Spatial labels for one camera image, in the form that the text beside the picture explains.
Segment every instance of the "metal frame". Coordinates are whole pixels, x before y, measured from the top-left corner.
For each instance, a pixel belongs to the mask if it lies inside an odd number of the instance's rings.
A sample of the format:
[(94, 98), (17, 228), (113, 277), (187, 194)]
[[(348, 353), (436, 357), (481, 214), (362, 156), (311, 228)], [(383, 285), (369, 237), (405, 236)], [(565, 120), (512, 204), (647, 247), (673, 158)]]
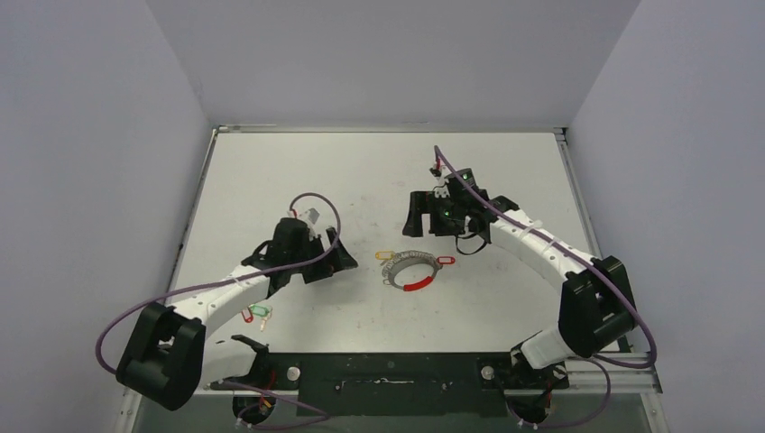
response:
[[(192, 204), (189, 211), (189, 219), (186, 224), (183, 237), (180, 243), (180, 249), (176, 256), (175, 263), (173, 264), (173, 270), (171, 278), (168, 281), (167, 290), (171, 290), (175, 281), (178, 278), (179, 264), (183, 259), (183, 255), (186, 251), (186, 242), (189, 238), (190, 228), (194, 222), (194, 217), (197, 212), (199, 198), (204, 188), (205, 179), (207, 177), (207, 170), (212, 160), (212, 154), (215, 150), (217, 137), (219, 134), (274, 134), (274, 133), (553, 133), (556, 136), (558, 142), (558, 149), (560, 152), (561, 160), (564, 164), (566, 174), (568, 176), (569, 184), (574, 194), (574, 199), (577, 205), (578, 215), (585, 229), (585, 238), (588, 242), (590, 251), (597, 256), (601, 255), (600, 247), (595, 238), (594, 229), (590, 221), (590, 216), (587, 212), (585, 202), (583, 201), (579, 184), (576, 180), (574, 168), (572, 166), (570, 155), (568, 153), (567, 141), (564, 128), (506, 128), (496, 126), (486, 127), (459, 127), (446, 124), (430, 124), (428, 122), (412, 122), (401, 125), (379, 125), (379, 126), (338, 126), (338, 127), (322, 127), (322, 126), (289, 126), (289, 125), (276, 125), (276, 124), (227, 124), (220, 125), (213, 128), (210, 136), (209, 145), (207, 147), (207, 154), (202, 166), (199, 183)], [(647, 356), (645, 354), (610, 354), (614, 358), (620, 358), (633, 363), (644, 360)], [(593, 365), (585, 362), (567, 361), (567, 369), (569, 372), (569, 382), (571, 387), (565, 390), (559, 390), (558, 393), (565, 394), (600, 394), (605, 390), (603, 375)], [(607, 370), (612, 377), (612, 392), (613, 393), (638, 393), (643, 401), (643, 407), (646, 411), (646, 418), (649, 421), (652, 432), (668, 432), (668, 425), (664, 418), (664, 411), (661, 408), (659, 394), (661, 393), (661, 386), (659, 383), (659, 377), (655, 369), (649, 371), (635, 371), (630, 369), (624, 369), (608, 364)], [(283, 391), (278, 392), (283, 395), (295, 395), (297, 391)], [(534, 390), (517, 390), (506, 391), (508, 395), (524, 395), (534, 394), (538, 391)], [(257, 395), (256, 392), (244, 392), (244, 391), (215, 391), (210, 389), (200, 389), (195, 392), (195, 395)], [(124, 389), (124, 401), (120, 414), (117, 418), (115, 425), (115, 431), (130, 432), (133, 431), (136, 416), (138, 415), (138, 409), (141, 403), (142, 396), (130, 389)]]

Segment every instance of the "white wall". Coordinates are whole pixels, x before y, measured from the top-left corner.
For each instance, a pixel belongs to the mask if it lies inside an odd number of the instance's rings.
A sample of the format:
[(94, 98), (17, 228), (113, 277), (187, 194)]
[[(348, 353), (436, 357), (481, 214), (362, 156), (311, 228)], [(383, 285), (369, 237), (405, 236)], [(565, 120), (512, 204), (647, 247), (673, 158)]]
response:
[(674, 431), (763, 431), (765, 2), (643, 0), (569, 140)]
[(216, 123), (561, 126), (639, 0), (148, 0)]
[(96, 336), (165, 290), (208, 138), (142, 0), (0, 2), (2, 431), (114, 426)]

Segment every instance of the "wire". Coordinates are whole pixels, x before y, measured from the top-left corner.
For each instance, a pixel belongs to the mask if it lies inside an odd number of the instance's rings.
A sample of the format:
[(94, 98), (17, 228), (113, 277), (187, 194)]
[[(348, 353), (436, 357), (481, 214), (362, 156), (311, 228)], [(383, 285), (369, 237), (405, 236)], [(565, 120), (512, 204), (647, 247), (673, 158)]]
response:
[[(268, 385), (266, 385), (265, 389), (267, 391), (271, 390), (271, 387), (276, 382), (276, 372), (274, 370), (271, 370), (271, 379), (268, 381)], [(258, 409), (260, 409), (263, 406), (263, 402), (265, 401), (265, 395), (261, 394), (260, 400), (258, 400)]]
[(459, 236), (455, 236), (455, 248), (456, 248), (456, 251), (457, 251), (458, 253), (460, 253), (460, 254), (462, 254), (462, 255), (473, 255), (473, 254), (478, 254), (478, 253), (480, 253), (480, 252), (481, 252), (481, 250), (483, 250), (483, 249), (484, 249), (484, 248), (485, 248), (485, 247), (486, 247), (486, 246), (489, 244), (489, 243), (488, 243), (488, 242), (487, 242), (487, 241), (484, 239), (484, 243), (483, 243), (483, 244), (481, 244), (481, 246), (479, 246), (478, 248), (476, 248), (476, 249), (475, 249), (475, 251), (473, 251), (473, 252), (471, 252), (471, 253), (466, 253), (466, 252), (464, 252), (464, 251), (460, 250), (460, 249), (459, 249), (459, 240), (460, 240), (460, 239), (470, 239), (471, 237), (472, 237), (471, 235), (470, 235), (470, 236), (468, 236), (468, 237), (459, 237)]
[(595, 419), (598, 415), (600, 415), (604, 410), (605, 407), (608, 406), (608, 402), (611, 400), (611, 375), (608, 374), (608, 370), (605, 369), (605, 367), (598, 363), (594, 359), (585, 359), (585, 358), (571, 358), (576, 359), (577, 361), (584, 361), (586, 363), (593, 364), (594, 366), (598, 367), (600, 371), (603, 372), (603, 375), (605, 376), (605, 395), (603, 396), (603, 399), (600, 401), (600, 405), (597, 407), (597, 409), (590, 412), (589, 415), (584, 416), (581, 419), (577, 419), (574, 421), (565, 421), (565, 422), (559, 422), (558, 424), (533, 424), (529, 423), (528, 421), (523, 420), (521, 417), (518, 416), (517, 413), (515, 413), (515, 410), (512, 408), (512, 406), (509, 406), (510, 413), (519, 421), (519, 426), (526, 425), (534, 428), (571, 428), (571, 427), (577, 427), (581, 426), (583, 424), (586, 424), (593, 419)]
[[(449, 162), (447, 157), (444, 156), (444, 153), (441, 152), (438, 146), (433, 146), (433, 149), (436, 152), (437, 158), (439, 158), (452, 173), (456, 173), (454, 166)], [(472, 195), (476, 200), (478, 200), (479, 203), (484, 205), (485, 208), (489, 209), (489, 211), (491, 211), (493, 214), (497, 215), (499, 218), (502, 218), (503, 220), (518, 227), (521, 230), (526, 230), (527, 228), (529, 228), (528, 226), (524, 225), (522, 222), (516, 221), (515, 219), (510, 218), (509, 216), (505, 215), (501, 210), (492, 206), (491, 203), (489, 203), (480, 195), (478, 195), (478, 193), (475, 192), (470, 187), (470, 185), (468, 185), (467, 182), (462, 179), (462, 176), (455, 176), (454, 178), (457, 181), (459, 181), (459, 183), (462, 184), (462, 186), (467, 190), (467, 192), (470, 193), (470, 195)], [(613, 295), (616, 296), (616, 298), (622, 303), (622, 305), (627, 309), (627, 311), (630, 312), (632, 317), (635, 319), (635, 323), (638, 324), (638, 326), (642, 329), (643, 334), (645, 334), (645, 337), (648, 340), (648, 344), (650, 347), (649, 360), (645, 363), (637, 363), (637, 364), (625, 363), (624, 361), (611, 359), (599, 354), (593, 355), (593, 358), (599, 359), (608, 364), (618, 365), (620, 367), (634, 368), (634, 369), (651, 368), (656, 363), (656, 358), (658, 356), (656, 340), (653, 338), (653, 334), (651, 334), (650, 329), (648, 328), (648, 325), (645, 323), (641, 315), (638, 313), (635, 307), (633, 307), (632, 304), (627, 300), (627, 298), (624, 297), (622, 292), (611, 282), (611, 280), (606, 278), (606, 276), (603, 275), (602, 272), (598, 271), (590, 262), (579, 257), (576, 254), (571, 253), (571, 251), (569, 251), (565, 246), (561, 245), (558, 241), (545, 235), (544, 233), (540, 232), (536, 228), (531, 228), (530, 233), (534, 234), (536, 237), (542, 239), (546, 243), (552, 244), (552, 246), (558, 251), (560, 251), (565, 257), (571, 257), (572, 260), (584, 266), (588, 271), (592, 272), (593, 275), (598, 278), (598, 280), (602, 281), (603, 284), (605, 284), (605, 286), (608, 287), (608, 289), (611, 290), (611, 292), (613, 292)]]
[[(292, 405), (297, 406), (299, 408), (310, 410), (310, 411), (312, 411), (314, 413), (317, 413), (319, 415), (319, 418), (308, 419), (306, 421), (296, 422), (296, 423), (293, 423), (293, 424), (284, 424), (284, 425), (281, 425), (281, 426), (261, 426), (261, 425), (257, 425), (257, 424), (254, 425), (254, 426), (251, 426), (255, 430), (287, 430), (289, 428), (309, 426), (311, 424), (316, 424), (318, 422), (326, 421), (326, 420), (329, 419), (329, 414), (328, 413), (324, 412), (323, 410), (321, 410), (319, 408), (315, 408), (315, 407), (313, 407), (313, 406), (311, 406), (311, 405), (309, 405), (307, 403), (304, 403), (302, 401), (288, 399), (287, 397), (285, 397), (283, 395), (279, 395), (277, 393), (270, 392), (268, 390), (263, 390), (261, 388), (256, 388), (256, 387), (254, 387), (252, 385), (245, 385), (243, 383), (223, 381), (223, 383), (221, 383), (221, 384), (226, 386), (226, 387), (228, 387), (228, 388), (235, 388), (235, 389), (240, 389), (240, 390), (259, 392), (261, 395), (266, 395), (268, 397), (273, 397), (276, 400), (281, 400), (281, 401), (284, 401), (285, 403), (292, 404)], [(259, 404), (260, 404), (259, 402), (258, 403), (253, 403), (253, 404), (247, 406), (246, 408), (244, 408), (242, 410), (239, 410), (239, 413), (236, 415), (236, 421), (239, 422), (239, 420), (242, 419), (242, 416), (248, 410), (252, 410), (252, 409), (257, 408)]]
[(544, 399), (545, 397), (548, 397), (547, 404), (549, 406), (550, 402), (552, 401), (552, 390), (554, 390), (556, 386), (558, 386), (561, 383), (563, 383), (563, 381), (565, 379), (567, 379), (567, 378), (568, 378), (568, 376), (563, 376), (563, 377), (561, 377), (560, 379), (558, 379), (558, 380), (556, 380), (554, 382), (548, 382), (548, 388), (543, 393), (541, 393), (541, 395), (539, 397), (534, 399), (534, 402), (532, 402), (530, 406), (535, 406), (537, 403), (542, 401), (542, 399)]
[(190, 286), (184, 289), (178, 289), (178, 290), (171, 290), (167, 293), (163, 293), (162, 295), (155, 296), (154, 298), (145, 300), (141, 303), (138, 303), (126, 311), (124, 311), (122, 314), (117, 316), (114, 320), (112, 320), (108, 325), (106, 325), (106, 328), (101, 332), (101, 334), (98, 336), (98, 339), (96, 340), (96, 360), (98, 361), (98, 364), (101, 365), (101, 367), (106, 370), (107, 372), (111, 374), (116, 374), (117, 371), (114, 367), (106, 363), (106, 360), (104, 359), (104, 353), (103, 353), (103, 345), (104, 340), (106, 339), (106, 335), (121, 321), (123, 321), (125, 318), (133, 314), (134, 312), (138, 311), (139, 309), (142, 309), (146, 307), (147, 305), (151, 304), (152, 302), (156, 302), (158, 300), (167, 299), (172, 296), (182, 295), (184, 293), (190, 293), (192, 291), (199, 291), (199, 290), (206, 290), (206, 289), (216, 289), (218, 287), (227, 286), (228, 284), (234, 284), (238, 281), (246, 281), (250, 280), (255, 277), (260, 277), (261, 275), (268, 275), (270, 273), (274, 272), (281, 272), (281, 271), (287, 271), (289, 269), (295, 269), (300, 268), (303, 266), (308, 266), (310, 264), (316, 263), (320, 261), (321, 259), (327, 257), (329, 253), (332, 252), (333, 249), (337, 246), (337, 243), (340, 242), (340, 213), (337, 212), (337, 208), (334, 204), (332, 204), (331, 201), (329, 201), (328, 198), (322, 196), (321, 194), (318, 194), (316, 192), (304, 192), (297, 197), (293, 198), (290, 203), (290, 210), (294, 210), (293, 207), (295, 206), (295, 203), (300, 200), (301, 198), (305, 197), (315, 197), (319, 198), (320, 200), (327, 203), (327, 205), (332, 209), (332, 213), (335, 214), (335, 220), (337, 222), (337, 235), (335, 236), (335, 240), (332, 241), (332, 244), (327, 248), (327, 250), (324, 253), (319, 254), (318, 256), (314, 257), (313, 259), (306, 260), (304, 262), (299, 263), (293, 263), (293, 264), (285, 264), (282, 266), (276, 266), (274, 268), (269, 268), (267, 270), (248, 273), (246, 275), (243, 275), (242, 277), (239, 277), (237, 279), (229, 279), (229, 280), (222, 280), (222, 281), (215, 281), (215, 282), (207, 282), (204, 284), (198, 284), (196, 286)]

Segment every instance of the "black bracket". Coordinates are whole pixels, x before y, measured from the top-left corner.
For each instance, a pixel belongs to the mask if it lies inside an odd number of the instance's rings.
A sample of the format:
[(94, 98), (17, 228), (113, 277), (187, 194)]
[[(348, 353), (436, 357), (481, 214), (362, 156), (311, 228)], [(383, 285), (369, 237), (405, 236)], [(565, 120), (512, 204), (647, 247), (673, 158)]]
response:
[[(310, 239), (309, 234), (309, 227), (305, 221), (297, 218), (282, 218), (273, 230), (273, 239), (258, 246), (252, 255), (242, 260), (242, 265), (266, 270), (285, 264), (305, 262), (324, 253), (321, 237), (317, 236)], [(328, 228), (327, 238), (329, 242), (332, 243), (336, 237), (335, 228)], [(335, 272), (357, 267), (358, 262), (348, 253), (343, 243), (337, 241), (337, 246), (316, 263), (270, 274), (268, 296), (286, 286), (295, 273), (301, 274), (303, 280), (308, 284), (329, 278)]]
[(478, 188), (471, 169), (462, 169), (450, 173), (444, 179), (447, 181), (449, 197), (437, 198), (433, 191), (412, 191), (410, 193), (409, 214), (401, 233), (409, 237), (422, 237), (422, 216), (430, 216), (429, 232), (435, 236), (459, 236), (465, 234), (465, 222), (469, 218), (468, 230), (478, 234), (486, 242), (492, 240), (489, 236), (489, 225), (497, 220), (497, 216), (484, 208), (470, 192), (462, 186), (455, 176), (461, 177), (471, 189), (478, 193), (492, 206), (502, 212), (518, 210), (512, 200), (498, 196), (489, 199), (485, 189)]

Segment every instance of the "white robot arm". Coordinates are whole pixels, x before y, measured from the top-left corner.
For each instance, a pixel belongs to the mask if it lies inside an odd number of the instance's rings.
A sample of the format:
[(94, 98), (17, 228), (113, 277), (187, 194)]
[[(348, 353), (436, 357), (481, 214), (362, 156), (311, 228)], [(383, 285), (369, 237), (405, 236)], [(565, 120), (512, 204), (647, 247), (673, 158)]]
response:
[[(317, 218), (315, 209), (283, 218), (272, 240), (258, 246), (216, 287), (168, 305), (147, 305), (116, 368), (116, 379), (176, 410), (200, 384), (249, 374), (258, 364), (256, 357), (267, 354), (266, 346), (245, 336), (220, 342), (207, 338), (242, 309), (271, 297), (294, 273), (310, 283), (358, 266), (333, 227), (327, 237), (335, 247), (323, 259), (311, 261), (325, 252), (313, 230)], [(292, 266), (307, 262), (313, 263)], [(253, 276), (260, 271), (268, 273)], [(252, 351), (231, 350), (231, 344), (248, 345)]]
[[(475, 184), (470, 169), (444, 176), (437, 166), (431, 173), (438, 178), (438, 186), (432, 191), (411, 192), (404, 235), (423, 236), (422, 216), (429, 214), (431, 234), (479, 235), (529, 265), (560, 294), (558, 322), (514, 347), (514, 366), (534, 371), (570, 356), (588, 358), (635, 327), (633, 317), (613, 292), (574, 257), (605, 275), (634, 306), (630, 283), (619, 260), (600, 260), (558, 240), (503, 196), (489, 200), (486, 190)], [(498, 218), (474, 194), (526, 228)]]

